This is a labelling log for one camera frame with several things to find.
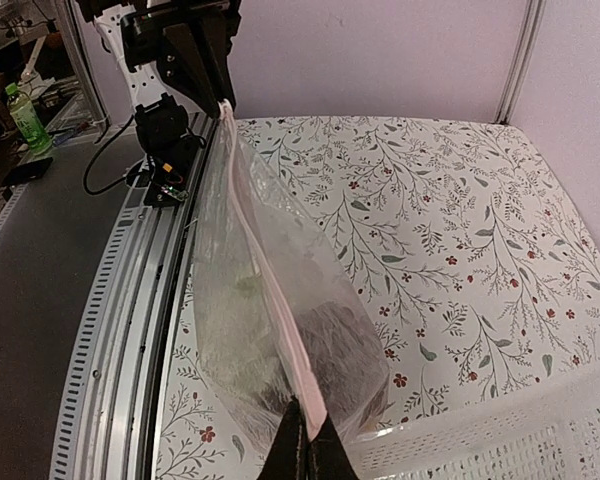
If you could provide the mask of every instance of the transparent plastic bag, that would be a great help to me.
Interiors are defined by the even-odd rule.
[[[292,395],[310,440],[328,411],[351,441],[387,403],[389,368],[373,324],[320,227],[236,141],[232,118],[218,134],[193,258],[203,375],[262,453]]]

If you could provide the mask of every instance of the bottle cap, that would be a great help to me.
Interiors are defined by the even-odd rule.
[[[7,85],[7,88],[5,88],[4,91],[7,92],[7,95],[13,95],[14,93],[18,92],[18,85],[15,83],[10,83]]]

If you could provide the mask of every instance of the gray floor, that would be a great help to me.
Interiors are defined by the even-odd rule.
[[[0,480],[44,479],[67,365],[93,275],[126,188],[82,190],[95,148],[64,147],[0,234]],[[103,185],[141,157],[123,136],[99,159]]]

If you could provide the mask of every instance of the perforated metal strip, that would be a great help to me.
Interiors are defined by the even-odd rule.
[[[27,188],[26,185],[19,185],[17,187],[12,188],[13,195],[11,196],[9,201],[5,204],[4,208],[0,212],[0,230],[2,230],[2,227],[4,226],[4,224],[7,223],[7,219],[9,218],[9,215],[11,214],[13,209],[16,207],[16,203],[18,203],[18,200],[24,193],[25,188]]]
[[[73,479],[73,458],[84,403],[84,389],[89,375],[94,374],[91,371],[93,351],[111,291],[113,273],[122,260],[125,243],[139,210],[121,210],[89,292],[62,394],[49,473],[52,480]]]

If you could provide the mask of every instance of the vertical metal post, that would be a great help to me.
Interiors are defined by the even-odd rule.
[[[528,0],[527,2],[520,37],[513,55],[511,70],[502,92],[502,98],[498,105],[495,123],[506,125],[513,115],[513,110],[529,69],[529,62],[538,37],[545,5],[546,0]]]
[[[93,121],[100,133],[104,133],[109,126],[107,113],[98,96],[87,56],[82,48],[80,29],[76,25],[75,4],[72,0],[54,0],[54,5],[56,9],[56,23],[60,29],[60,33],[62,33],[62,39],[67,49],[73,71],[80,82]]]

